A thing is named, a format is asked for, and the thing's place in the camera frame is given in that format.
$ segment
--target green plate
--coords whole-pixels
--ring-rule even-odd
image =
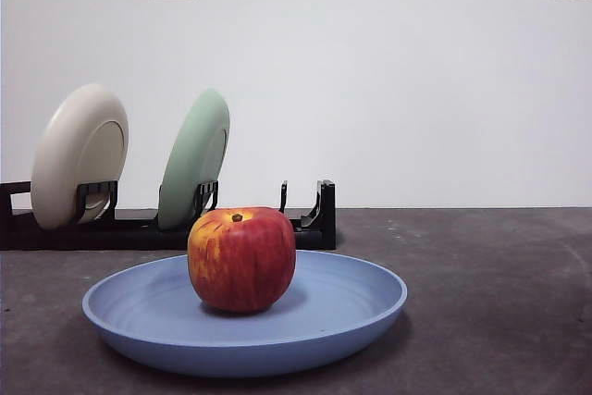
[[[187,224],[197,185],[217,180],[228,144],[230,116],[224,98],[206,90],[193,103],[166,163],[158,201],[158,227]]]

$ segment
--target dish rack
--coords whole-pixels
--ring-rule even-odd
[[[80,184],[76,190],[76,213],[67,226],[40,228],[32,211],[15,213],[12,195],[28,193],[31,183],[0,184],[0,250],[186,250],[189,231],[204,212],[210,198],[211,211],[217,206],[218,181],[201,183],[193,194],[194,217],[171,230],[158,228],[158,215],[152,218],[117,218],[117,181]],[[87,196],[109,193],[109,205],[95,220],[78,224],[84,215]],[[281,185],[279,211],[284,213],[288,182]],[[335,184],[319,180],[316,202],[306,214],[290,218],[301,250],[335,250]]]

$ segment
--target plate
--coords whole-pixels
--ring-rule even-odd
[[[98,84],[80,87],[56,110],[37,146],[31,207],[41,228],[68,224],[78,185],[119,180],[128,151],[128,118],[119,99]],[[103,212],[108,193],[89,195],[80,223]]]
[[[395,321],[405,283],[384,267],[298,251],[286,293],[265,312],[211,309],[193,291],[187,255],[105,278],[82,309],[101,337],[132,360],[192,376],[271,376],[332,363],[366,347]]]
[[[160,229],[176,228],[194,217],[195,189],[218,179],[229,129],[224,98],[215,90],[203,92],[185,117],[166,162],[158,200]]]

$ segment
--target gray floor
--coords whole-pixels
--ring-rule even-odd
[[[592,393],[592,209],[339,210],[338,230],[405,279],[404,312],[338,363],[249,380],[135,364],[82,314],[100,278],[178,252],[3,252],[3,393]]]

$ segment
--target apple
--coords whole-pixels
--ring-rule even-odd
[[[187,258],[191,284],[202,301],[230,312],[256,312],[290,285],[296,237],[278,210],[216,209],[193,224]]]

